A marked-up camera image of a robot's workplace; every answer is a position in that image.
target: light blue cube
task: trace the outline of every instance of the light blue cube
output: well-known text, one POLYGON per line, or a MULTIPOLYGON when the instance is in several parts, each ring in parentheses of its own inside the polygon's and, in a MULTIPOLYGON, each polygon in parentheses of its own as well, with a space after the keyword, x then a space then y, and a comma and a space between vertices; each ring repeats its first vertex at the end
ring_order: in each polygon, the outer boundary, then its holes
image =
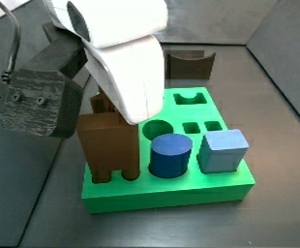
POLYGON ((203 173, 237 171, 249 149, 249 142, 239 129, 206 133, 198 154, 203 173))

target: gray wall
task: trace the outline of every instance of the gray wall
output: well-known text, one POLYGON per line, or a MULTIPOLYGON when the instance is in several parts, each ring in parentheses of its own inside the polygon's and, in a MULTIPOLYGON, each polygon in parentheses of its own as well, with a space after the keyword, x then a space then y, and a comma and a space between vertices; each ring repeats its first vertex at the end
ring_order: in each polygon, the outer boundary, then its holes
POLYGON ((282 0, 249 48, 300 114, 300 0, 282 0))
MULTIPOLYGON (((49 44, 42 23, 50 21, 35 0, 15 10, 22 23, 22 65, 49 44)), ((11 48, 13 31, 0 18, 0 74, 11 48)), ((17 246, 54 162, 61 140, 9 132, 0 126, 0 246, 17 246)))
POLYGON ((163 43, 246 45, 278 0, 166 0, 163 43))

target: green shape sorter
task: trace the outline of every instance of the green shape sorter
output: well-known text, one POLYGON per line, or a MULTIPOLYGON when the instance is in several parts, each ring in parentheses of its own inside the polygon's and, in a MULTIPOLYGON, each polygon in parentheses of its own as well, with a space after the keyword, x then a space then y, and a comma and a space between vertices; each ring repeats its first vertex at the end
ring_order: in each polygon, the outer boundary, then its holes
POLYGON ((166 89, 162 112, 139 124, 141 166, 138 180, 123 179, 121 171, 113 181, 93 183, 86 169, 82 198, 91 213, 146 209, 210 202, 243 200, 255 185, 249 166, 242 160, 235 172, 203 174, 197 155, 205 133, 229 127, 206 88, 166 89), (151 140, 173 132, 194 140, 189 171, 174 179, 158 178, 150 173, 151 140))

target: blue cylinder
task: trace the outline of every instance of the blue cylinder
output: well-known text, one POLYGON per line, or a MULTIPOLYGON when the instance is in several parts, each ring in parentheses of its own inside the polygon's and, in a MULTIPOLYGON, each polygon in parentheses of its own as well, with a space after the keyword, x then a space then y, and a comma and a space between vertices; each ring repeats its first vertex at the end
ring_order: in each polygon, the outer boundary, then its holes
POLYGON ((190 137, 167 134, 154 139, 151 143, 150 172, 161 178, 175 178, 189 169, 194 148, 190 137))

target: brown arch block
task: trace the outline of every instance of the brown arch block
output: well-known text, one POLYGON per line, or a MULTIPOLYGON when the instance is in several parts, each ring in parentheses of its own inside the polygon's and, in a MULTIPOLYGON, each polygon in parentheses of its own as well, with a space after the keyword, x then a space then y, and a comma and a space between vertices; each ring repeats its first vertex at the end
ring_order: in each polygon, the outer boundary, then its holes
POLYGON ((141 176, 139 127, 119 112, 110 112, 110 99, 102 93, 91 99, 101 112, 79 116, 77 132, 95 183, 111 182, 111 172, 127 180, 141 176))
POLYGON ((210 79, 217 53, 205 57, 205 50, 167 50, 167 79, 210 79))

